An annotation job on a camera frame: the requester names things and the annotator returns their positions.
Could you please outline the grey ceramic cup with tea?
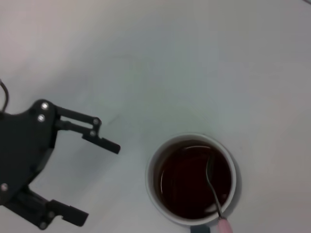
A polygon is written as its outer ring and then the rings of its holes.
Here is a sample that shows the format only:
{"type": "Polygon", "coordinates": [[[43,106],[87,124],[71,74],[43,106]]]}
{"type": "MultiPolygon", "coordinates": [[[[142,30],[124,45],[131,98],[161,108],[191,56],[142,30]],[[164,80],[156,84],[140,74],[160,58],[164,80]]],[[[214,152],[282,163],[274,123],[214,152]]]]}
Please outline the grey ceramic cup with tea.
{"type": "Polygon", "coordinates": [[[167,219],[180,225],[207,225],[227,218],[241,188],[236,160],[217,140],[184,133],[165,140],[146,168],[151,202],[167,219]]]}

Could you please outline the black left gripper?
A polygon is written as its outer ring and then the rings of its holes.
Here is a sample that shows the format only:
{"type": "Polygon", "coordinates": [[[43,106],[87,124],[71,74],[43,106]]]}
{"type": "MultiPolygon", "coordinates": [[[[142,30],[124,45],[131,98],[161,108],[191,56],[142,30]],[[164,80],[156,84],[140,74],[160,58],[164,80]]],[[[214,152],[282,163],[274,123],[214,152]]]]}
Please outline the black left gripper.
{"type": "Polygon", "coordinates": [[[7,203],[45,167],[55,145],[56,106],[36,101],[27,111],[0,113],[0,205],[7,203]]]}

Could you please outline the pink handled metal spoon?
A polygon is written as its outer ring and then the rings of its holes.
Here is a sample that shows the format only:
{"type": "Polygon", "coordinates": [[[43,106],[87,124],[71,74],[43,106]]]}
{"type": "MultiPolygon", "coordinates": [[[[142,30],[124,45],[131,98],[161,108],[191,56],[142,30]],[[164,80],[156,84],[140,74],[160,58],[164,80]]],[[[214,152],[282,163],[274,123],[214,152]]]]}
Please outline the pink handled metal spoon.
{"type": "Polygon", "coordinates": [[[212,179],[212,173],[213,173],[213,164],[214,164],[215,155],[212,153],[207,160],[207,166],[206,166],[206,179],[207,183],[212,191],[212,194],[215,199],[215,204],[217,208],[218,213],[218,233],[233,233],[232,227],[229,223],[229,221],[225,218],[222,212],[222,208],[220,205],[220,202],[218,200],[216,191],[211,183],[212,179]]]}

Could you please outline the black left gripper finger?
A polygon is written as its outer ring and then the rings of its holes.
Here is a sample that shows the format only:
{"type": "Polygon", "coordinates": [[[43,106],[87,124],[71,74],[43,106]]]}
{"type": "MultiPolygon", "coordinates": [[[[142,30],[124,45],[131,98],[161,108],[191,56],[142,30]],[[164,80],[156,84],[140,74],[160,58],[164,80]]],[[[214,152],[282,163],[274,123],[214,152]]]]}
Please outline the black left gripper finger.
{"type": "Polygon", "coordinates": [[[56,216],[78,227],[82,227],[88,217],[84,211],[56,200],[48,201],[28,188],[20,190],[4,207],[41,230],[45,230],[56,216]]]}
{"type": "Polygon", "coordinates": [[[119,144],[99,137],[99,129],[101,127],[101,124],[102,122],[98,117],[88,116],[62,107],[56,108],[56,128],[58,130],[80,133],[84,140],[94,145],[97,145],[109,152],[118,154],[121,150],[119,144]],[[70,121],[63,121],[60,119],[61,117],[67,117],[69,119],[77,120],[82,123],[90,124],[92,128],[80,126],[70,121]]]}

